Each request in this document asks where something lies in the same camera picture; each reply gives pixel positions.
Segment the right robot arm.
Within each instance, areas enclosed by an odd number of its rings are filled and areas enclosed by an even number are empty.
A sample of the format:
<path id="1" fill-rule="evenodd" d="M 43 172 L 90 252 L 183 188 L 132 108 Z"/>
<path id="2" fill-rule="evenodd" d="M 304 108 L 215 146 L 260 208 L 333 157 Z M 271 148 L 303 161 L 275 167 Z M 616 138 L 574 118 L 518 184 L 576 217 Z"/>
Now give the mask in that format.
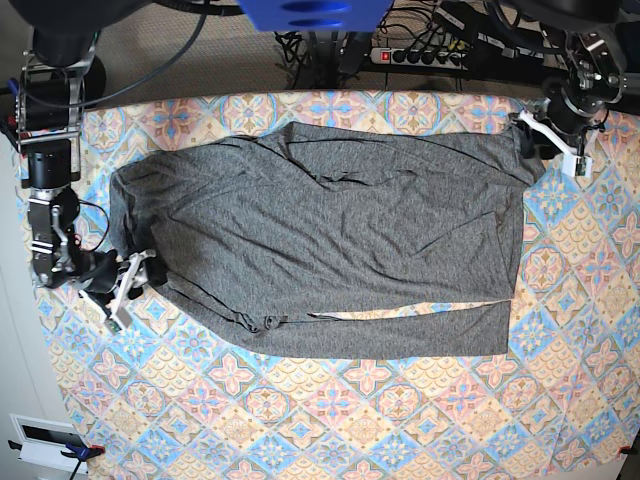
<path id="1" fill-rule="evenodd" d="M 120 257 L 114 250 L 84 248 L 75 229 L 85 204 L 73 189 L 81 178 L 83 113 L 99 102 L 106 82 L 96 56 L 98 39 L 96 33 L 34 31 L 21 73 L 8 89 L 15 98 L 20 183 L 29 192 L 34 282 L 50 290 L 74 288 L 117 334 L 132 323 L 125 303 L 142 294 L 155 253 Z"/>

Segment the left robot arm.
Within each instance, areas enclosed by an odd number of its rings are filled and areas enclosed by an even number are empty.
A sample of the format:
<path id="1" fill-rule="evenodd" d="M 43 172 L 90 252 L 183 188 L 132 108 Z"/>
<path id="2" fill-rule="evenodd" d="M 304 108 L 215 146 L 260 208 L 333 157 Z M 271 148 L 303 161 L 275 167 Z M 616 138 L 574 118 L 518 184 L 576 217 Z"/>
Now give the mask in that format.
<path id="1" fill-rule="evenodd" d="M 605 131 L 609 109 L 639 95 L 639 74 L 627 70 L 611 28 L 566 34 L 563 60 L 567 76 L 544 80 L 544 102 L 510 118 L 523 158 L 560 156 L 564 174 L 588 178 L 593 164 L 588 150 Z"/>

